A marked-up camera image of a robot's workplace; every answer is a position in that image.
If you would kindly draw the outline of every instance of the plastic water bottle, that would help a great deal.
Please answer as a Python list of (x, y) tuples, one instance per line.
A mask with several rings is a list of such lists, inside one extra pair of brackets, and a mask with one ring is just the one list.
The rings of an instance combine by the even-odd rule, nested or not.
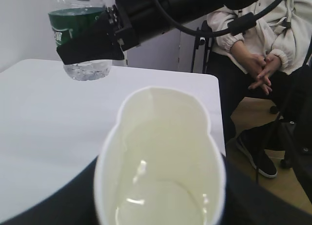
[[(104, 0), (55, 0), (49, 19), (57, 46), (86, 31), (104, 8)], [(107, 76), (111, 66), (111, 60), (95, 60), (64, 65), (64, 69), (72, 79), (85, 81)]]

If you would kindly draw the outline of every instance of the wooden floor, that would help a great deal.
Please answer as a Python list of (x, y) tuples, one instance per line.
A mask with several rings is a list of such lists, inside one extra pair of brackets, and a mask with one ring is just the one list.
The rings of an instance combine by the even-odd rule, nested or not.
[[(268, 100), (245, 98), (232, 115), (237, 133), (273, 121), (275, 115), (269, 113), (272, 105), (273, 103)], [(261, 176), (261, 186), (286, 202), (312, 214), (312, 204), (298, 183), (293, 170), (285, 170), (279, 166), (280, 159), (284, 158), (284, 152), (267, 151), (267, 154), (275, 163), (278, 176), (275, 179)], [(247, 158), (236, 149), (234, 141), (227, 145), (227, 158), (250, 178), (255, 179), (255, 170)]]

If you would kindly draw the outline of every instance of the white jacket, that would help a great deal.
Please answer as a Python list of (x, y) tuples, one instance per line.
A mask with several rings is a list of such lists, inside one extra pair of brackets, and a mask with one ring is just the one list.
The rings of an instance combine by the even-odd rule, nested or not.
[[(242, 10), (259, 13), (274, 0), (259, 0)], [(213, 31), (227, 28), (227, 24), (236, 18), (238, 11), (223, 7), (208, 15), (208, 25)], [(291, 22), (291, 28), (283, 26), (284, 21)], [(245, 42), (252, 54), (266, 56), (272, 53), (282, 61), (281, 71), (291, 74), (300, 68), (307, 54), (312, 36), (312, 0), (284, 0), (272, 12), (257, 21), (257, 26), (246, 33), (217, 37), (213, 51), (228, 56), (244, 73), (246, 70), (230, 54), (233, 44), (239, 40)]]

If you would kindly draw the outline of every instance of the black cable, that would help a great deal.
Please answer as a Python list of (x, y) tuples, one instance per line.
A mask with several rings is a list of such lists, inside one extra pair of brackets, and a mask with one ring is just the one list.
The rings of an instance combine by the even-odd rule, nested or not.
[(199, 38), (201, 38), (201, 37), (204, 37), (204, 38), (215, 38), (215, 37), (223, 36), (223, 35), (226, 35), (226, 34), (230, 33), (229, 29), (217, 31), (217, 32), (214, 32), (214, 33), (206, 33), (206, 32), (203, 32), (203, 31), (196, 31), (196, 30), (192, 30), (192, 29), (186, 28), (183, 25), (181, 25), (178, 22), (176, 22), (174, 19), (172, 19), (171, 16), (169, 16), (168, 13), (160, 5), (158, 0), (152, 0), (152, 1), (153, 1), (153, 4), (155, 5), (157, 11), (159, 11), (161, 13), (161, 15), (172, 26), (174, 26), (176, 29), (178, 29), (178, 30), (180, 30), (180, 31), (182, 31), (182, 32), (184, 32), (186, 34), (189, 34), (189, 35), (192, 35), (192, 36), (195, 36), (195, 37), (199, 37)]
[[(224, 30), (220, 30), (220, 31), (216, 31), (213, 33), (205, 33), (203, 31), (196, 31), (196, 30), (192, 30), (189, 28), (184, 27), (183, 25), (181, 25), (180, 23), (176, 22), (171, 16), (168, 15), (168, 13), (163, 9), (163, 7), (161, 6), (161, 4), (159, 3), (158, 0), (152, 0), (153, 4), (155, 5), (156, 9), (160, 12), (160, 14), (172, 25), (174, 26), (176, 29), (189, 34), (191, 36), (195, 36), (195, 37), (204, 37), (204, 38), (215, 38), (215, 37), (219, 37), (219, 36), (223, 36), (229, 33), (235, 33), (235, 30), (227, 28)], [(263, 16), (265, 16), (266, 14), (268, 14), (270, 11), (272, 11), (274, 8), (276, 8), (282, 0), (275, 0), (273, 3), (271, 3), (265, 10), (259, 12), (256, 15), (252, 14), (252, 18), (249, 18), (247, 20), (246, 23), (244, 23), (244, 26), (246, 26), (246, 28), (250, 28), (252, 26), (252, 23), (255, 23), (258, 19), (262, 18)]]
[(259, 20), (260, 18), (264, 17), (269, 12), (273, 11), (283, 0), (275, 0), (273, 3), (271, 3), (266, 9), (259, 12), (254, 16), (255, 21)]

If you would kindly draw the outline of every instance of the black sneaker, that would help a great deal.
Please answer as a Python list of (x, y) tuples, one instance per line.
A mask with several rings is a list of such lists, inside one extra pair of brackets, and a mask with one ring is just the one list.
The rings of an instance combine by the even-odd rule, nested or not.
[[(243, 131), (236, 140), (237, 148), (247, 156), (253, 168), (257, 169), (256, 162), (258, 161), (259, 153), (250, 143), (246, 131)], [(275, 178), (277, 176), (275, 165), (265, 151), (262, 151), (259, 173), (267, 178)]]

